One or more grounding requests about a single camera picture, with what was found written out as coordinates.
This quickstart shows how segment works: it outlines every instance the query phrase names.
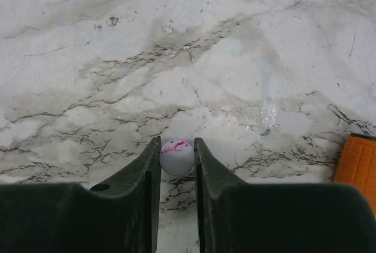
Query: ball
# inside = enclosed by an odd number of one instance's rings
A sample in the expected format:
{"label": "ball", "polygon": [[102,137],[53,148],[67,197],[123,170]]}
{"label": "ball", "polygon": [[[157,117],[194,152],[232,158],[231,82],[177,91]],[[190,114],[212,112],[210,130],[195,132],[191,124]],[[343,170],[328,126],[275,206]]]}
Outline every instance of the ball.
{"label": "ball", "polygon": [[193,147],[184,140],[168,141],[160,150],[159,161],[166,173],[177,177],[185,175],[194,164]]}

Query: marble countertop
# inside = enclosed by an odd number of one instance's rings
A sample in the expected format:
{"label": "marble countertop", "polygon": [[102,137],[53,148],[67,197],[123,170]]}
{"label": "marble countertop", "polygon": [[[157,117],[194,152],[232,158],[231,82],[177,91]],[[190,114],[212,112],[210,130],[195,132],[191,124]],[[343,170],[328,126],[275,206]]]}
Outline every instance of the marble countertop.
{"label": "marble countertop", "polygon": [[[0,0],[0,183],[90,187],[154,136],[249,183],[323,182],[376,132],[376,0]],[[198,252],[162,174],[158,252]]]}

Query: orange block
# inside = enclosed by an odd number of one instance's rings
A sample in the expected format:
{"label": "orange block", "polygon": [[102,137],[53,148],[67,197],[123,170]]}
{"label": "orange block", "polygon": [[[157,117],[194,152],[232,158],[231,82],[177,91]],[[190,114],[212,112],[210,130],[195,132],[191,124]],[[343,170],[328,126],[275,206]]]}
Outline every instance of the orange block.
{"label": "orange block", "polygon": [[357,187],[376,215],[376,137],[351,133],[338,162],[334,181]]}

